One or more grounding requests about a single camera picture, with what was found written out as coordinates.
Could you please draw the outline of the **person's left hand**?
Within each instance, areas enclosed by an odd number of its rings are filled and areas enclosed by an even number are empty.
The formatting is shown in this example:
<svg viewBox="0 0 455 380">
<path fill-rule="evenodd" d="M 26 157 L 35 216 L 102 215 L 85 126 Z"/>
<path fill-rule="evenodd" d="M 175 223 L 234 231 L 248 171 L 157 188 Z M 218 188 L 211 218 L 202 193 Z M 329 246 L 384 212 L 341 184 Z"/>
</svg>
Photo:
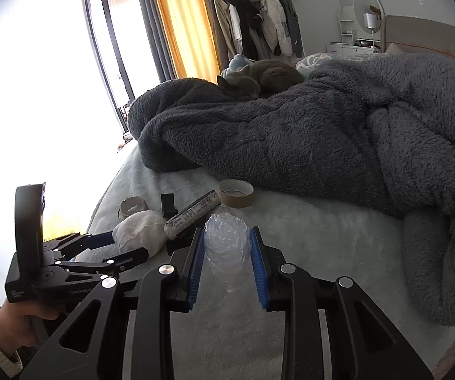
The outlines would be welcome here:
<svg viewBox="0 0 455 380">
<path fill-rule="evenodd" d="M 32 326 L 32 317 L 55 320 L 59 311 L 35 300 L 9 303 L 0 308 L 0 350 L 12 356 L 23 346 L 35 346 L 38 335 Z"/>
</svg>

